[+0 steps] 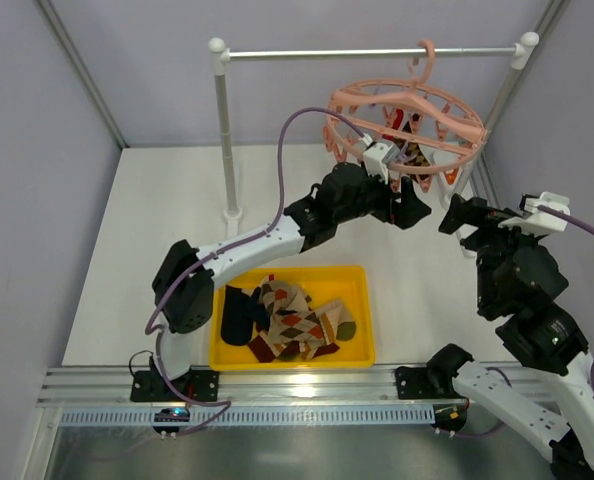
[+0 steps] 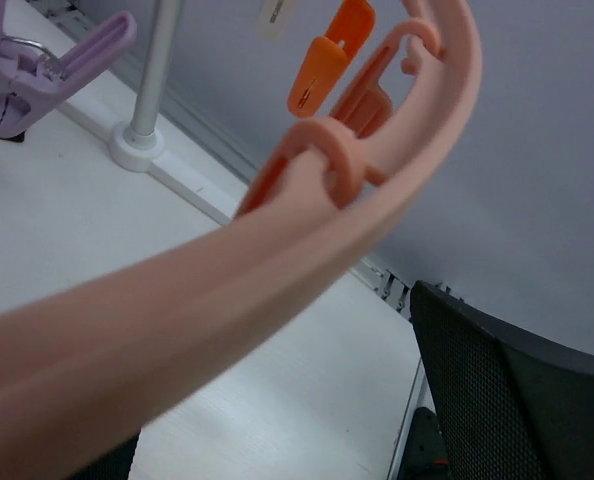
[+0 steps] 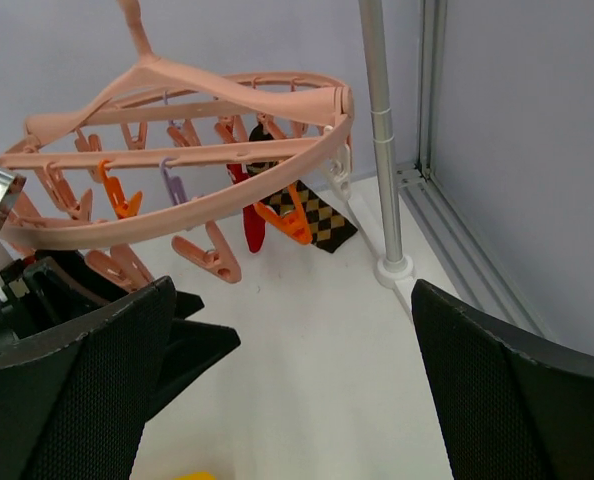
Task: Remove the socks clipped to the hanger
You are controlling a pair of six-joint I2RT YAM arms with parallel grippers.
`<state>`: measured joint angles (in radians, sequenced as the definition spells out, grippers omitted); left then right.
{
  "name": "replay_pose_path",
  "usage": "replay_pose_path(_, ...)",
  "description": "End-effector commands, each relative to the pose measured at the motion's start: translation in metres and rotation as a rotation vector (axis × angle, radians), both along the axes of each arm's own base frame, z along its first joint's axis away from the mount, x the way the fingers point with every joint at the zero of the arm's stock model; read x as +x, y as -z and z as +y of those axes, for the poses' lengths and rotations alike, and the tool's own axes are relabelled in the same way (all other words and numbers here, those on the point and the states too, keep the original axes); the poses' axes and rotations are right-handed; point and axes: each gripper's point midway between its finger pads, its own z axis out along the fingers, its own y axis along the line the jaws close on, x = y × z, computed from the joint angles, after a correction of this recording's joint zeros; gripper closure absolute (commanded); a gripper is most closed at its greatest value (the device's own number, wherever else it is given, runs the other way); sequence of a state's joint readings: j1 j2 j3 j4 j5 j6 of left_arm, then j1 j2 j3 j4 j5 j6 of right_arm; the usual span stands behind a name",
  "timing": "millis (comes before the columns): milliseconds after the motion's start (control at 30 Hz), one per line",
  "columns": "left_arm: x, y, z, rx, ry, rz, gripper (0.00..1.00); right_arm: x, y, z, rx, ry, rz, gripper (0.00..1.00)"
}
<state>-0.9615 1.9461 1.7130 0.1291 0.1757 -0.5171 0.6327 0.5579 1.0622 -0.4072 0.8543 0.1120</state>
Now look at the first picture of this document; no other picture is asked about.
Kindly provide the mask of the pink round clip hanger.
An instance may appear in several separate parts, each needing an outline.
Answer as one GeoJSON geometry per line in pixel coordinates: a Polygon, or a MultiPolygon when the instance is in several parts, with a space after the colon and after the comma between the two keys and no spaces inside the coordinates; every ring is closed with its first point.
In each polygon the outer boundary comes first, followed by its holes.
{"type": "Polygon", "coordinates": [[[449,186],[483,147],[488,130],[466,102],[429,83],[436,48],[429,39],[418,43],[427,55],[408,61],[407,78],[361,80],[333,91],[327,108],[348,119],[350,127],[329,116],[323,127],[326,151],[338,163],[364,161],[364,138],[390,143],[394,165],[388,169],[394,187],[407,176],[426,192],[432,180],[443,177],[449,186]]]}

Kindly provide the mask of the red sock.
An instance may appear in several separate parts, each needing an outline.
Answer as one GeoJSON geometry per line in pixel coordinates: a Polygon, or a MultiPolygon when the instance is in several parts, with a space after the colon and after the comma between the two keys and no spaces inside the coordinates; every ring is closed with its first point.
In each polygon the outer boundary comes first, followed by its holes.
{"type": "MultiPolygon", "coordinates": [[[[382,108],[382,114],[385,119],[385,127],[387,129],[400,132],[403,120],[405,118],[405,111],[399,108],[392,108],[389,110],[387,107],[382,108]]],[[[382,135],[382,138],[392,142],[401,141],[398,136],[390,135],[388,132],[382,135]]]]}

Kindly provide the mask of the beige striped sock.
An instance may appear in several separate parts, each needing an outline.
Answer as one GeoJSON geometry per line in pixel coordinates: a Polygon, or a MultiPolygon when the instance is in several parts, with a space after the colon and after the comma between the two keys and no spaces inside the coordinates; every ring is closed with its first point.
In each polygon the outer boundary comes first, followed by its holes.
{"type": "Polygon", "coordinates": [[[248,344],[247,347],[252,352],[259,363],[271,363],[281,355],[285,349],[283,344],[272,343],[268,337],[260,332],[248,344]]]}
{"type": "Polygon", "coordinates": [[[311,361],[315,358],[336,353],[340,347],[336,343],[321,346],[311,346],[308,343],[300,343],[299,358],[303,361],[311,361]]]}
{"type": "Polygon", "coordinates": [[[357,324],[341,299],[335,299],[320,308],[320,319],[326,319],[332,327],[334,337],[338,341],[352,340],[357,331],[357,324]]]}

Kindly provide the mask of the orange brown argyle sock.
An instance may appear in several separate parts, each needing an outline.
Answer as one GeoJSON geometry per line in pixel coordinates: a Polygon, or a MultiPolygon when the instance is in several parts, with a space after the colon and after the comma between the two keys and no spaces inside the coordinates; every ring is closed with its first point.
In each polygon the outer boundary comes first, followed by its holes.
{"type": "Polygon", "coordinates": [[[310,302],[300,285],[278,280],[274,275],[260,284],[258,305],[266,321],[258,328],[258,335],[271,361],[310,360],[320,348],[334,342],[325,315],[317,313],[310,302]]]}

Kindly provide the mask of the navy blue sock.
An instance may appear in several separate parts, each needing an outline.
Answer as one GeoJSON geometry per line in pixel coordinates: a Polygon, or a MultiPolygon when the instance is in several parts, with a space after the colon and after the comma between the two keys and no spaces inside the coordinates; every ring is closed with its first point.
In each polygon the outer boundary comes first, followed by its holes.
{"type": "Polygon", "coordinates": [[[253,290],[225,287],[220,335],[226,344],[244,346],[251,341],[254,332],[265,331],[269,325],[260,287],[253,290]]]}

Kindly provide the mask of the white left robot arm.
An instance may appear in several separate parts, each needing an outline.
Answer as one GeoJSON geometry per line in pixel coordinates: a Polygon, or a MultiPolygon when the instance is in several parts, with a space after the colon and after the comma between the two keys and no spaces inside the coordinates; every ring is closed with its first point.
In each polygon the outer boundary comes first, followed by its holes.
{"type": "Polygon", "coordinates": [[[153,282],[155,310],[145,332],[156,334],[155,351],[146,371],[137,372],[131,399],[185,398],[192,369],[182,365],[168,373],[173,348],[162,348],[163,336],[185,335],[206,324],[213,295],[228,281],[272,260],[300,254],[332,239],[341,223],[372,216],[402,230],[429,216],[431,209],[416,195],[411,180],[393,188],[382,177],[354,164],[340,164],[305,197],[281,204],[272,222],[224,243],[194,248],[181,240],[169,249],[153,282]]]}

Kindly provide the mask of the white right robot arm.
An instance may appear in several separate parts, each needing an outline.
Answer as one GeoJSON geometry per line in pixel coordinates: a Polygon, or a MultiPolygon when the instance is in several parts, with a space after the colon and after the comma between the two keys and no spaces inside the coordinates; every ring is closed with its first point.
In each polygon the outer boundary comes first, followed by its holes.
{"type": "Polygon", "coordinates": [[[461,246],[476,255],[477,312],[503,347],[547,388],[552,413],[501,381],[455,344],[427,363],[441,394],[475,401],[528,441],[558,479],[594,479],[594,356],[580,324],[557,298],[568,288],[543,238],[572,224],[594,236],[594,227],[571,216],[568,199],[544,192],[523,197],[519,212],[496,209],[478,197],[452,196],[439,226],[453,234],[474,231],[461,246]]]}

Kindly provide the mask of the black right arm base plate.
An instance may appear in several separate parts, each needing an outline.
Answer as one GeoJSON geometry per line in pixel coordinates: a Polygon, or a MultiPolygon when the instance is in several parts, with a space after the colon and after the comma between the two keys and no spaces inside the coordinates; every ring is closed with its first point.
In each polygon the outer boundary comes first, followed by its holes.
{"type": "Polygon", "coordinates": [[[441,389],[431,381],[428,367],[399,366],[394,370],[399,400],[422,400],[442,397],[441,389]]]}

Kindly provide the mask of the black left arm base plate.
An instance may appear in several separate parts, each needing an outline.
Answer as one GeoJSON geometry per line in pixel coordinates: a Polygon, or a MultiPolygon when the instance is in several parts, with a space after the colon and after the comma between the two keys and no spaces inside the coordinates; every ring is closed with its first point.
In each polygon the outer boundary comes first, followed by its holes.
{"type": "MultiPolygon", "coordinates": [[[[216,402],[219,373],[213,370],[191,369],[172,381],[184,396],[199,402],[216,402]]],[[[157,370],[137,371],[133,376],[130,401],[135,403],[180,401],[164,382],[157,370]]]]}

